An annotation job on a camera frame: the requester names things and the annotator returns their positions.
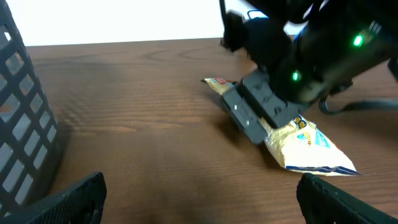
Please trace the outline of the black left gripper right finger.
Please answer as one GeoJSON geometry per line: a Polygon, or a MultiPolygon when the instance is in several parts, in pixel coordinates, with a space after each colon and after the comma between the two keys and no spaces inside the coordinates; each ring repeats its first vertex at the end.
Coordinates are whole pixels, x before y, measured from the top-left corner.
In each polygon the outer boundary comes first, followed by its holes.
{"type": "Polygon", "coordinates": [[[306,224],[397,224],[396,218],[310,173],[299,180],[296,196],[306,224]]]}

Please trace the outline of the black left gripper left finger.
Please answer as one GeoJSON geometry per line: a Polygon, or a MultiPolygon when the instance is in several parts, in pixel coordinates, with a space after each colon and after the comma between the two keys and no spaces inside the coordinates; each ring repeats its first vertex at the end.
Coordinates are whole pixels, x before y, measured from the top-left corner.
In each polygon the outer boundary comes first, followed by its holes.
{"type": "Polygon", "coordinates": [[[1,218],[1,224],[99,224],[107,189],[102,172],[1,218]]]}

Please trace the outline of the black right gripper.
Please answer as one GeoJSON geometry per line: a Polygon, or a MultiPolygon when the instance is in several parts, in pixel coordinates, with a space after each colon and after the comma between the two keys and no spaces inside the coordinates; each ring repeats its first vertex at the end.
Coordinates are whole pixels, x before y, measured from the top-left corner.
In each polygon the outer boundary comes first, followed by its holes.
{"type": "Polygon", "coordinates": [[[359,15],[319,12],[294,39],[271,18],[245,22],[228,12],[223,22],[224,46],[246,49],[265,71],[253,70],[238,89],[221,96],[224,110],[255,145],[268,137],[259,118],[281,128],[308,110],[309,103],[397,56],[396,30],[359,15]]]}

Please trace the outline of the yellow snack bag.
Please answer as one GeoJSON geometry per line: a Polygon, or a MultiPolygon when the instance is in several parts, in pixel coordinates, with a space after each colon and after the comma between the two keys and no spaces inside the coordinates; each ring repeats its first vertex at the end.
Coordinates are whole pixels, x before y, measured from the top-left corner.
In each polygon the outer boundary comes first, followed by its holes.
{"type": "Polygon", "coordinates": [[[361,174],[349,157],[315,123],[303,116],[298,115],[277,129],[272,128],[264,118],[260,121],[268,133],[262,144],[282,168],[325,176],[361,174]]]}

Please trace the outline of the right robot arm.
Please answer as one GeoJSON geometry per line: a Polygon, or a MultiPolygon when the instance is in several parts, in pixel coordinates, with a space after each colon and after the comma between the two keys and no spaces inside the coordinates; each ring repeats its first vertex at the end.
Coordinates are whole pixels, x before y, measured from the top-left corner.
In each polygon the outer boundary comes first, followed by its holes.
{"type": "Polygon", "coordinates": [[[382,62],[397,74],[396,1],[253,1],[262,17],[221,10],[221,44],[244,49],[257,65],[221,97],[254,143],[268,137],[261,121],[281,128],[345,91],[355,76],[382,62]]]}

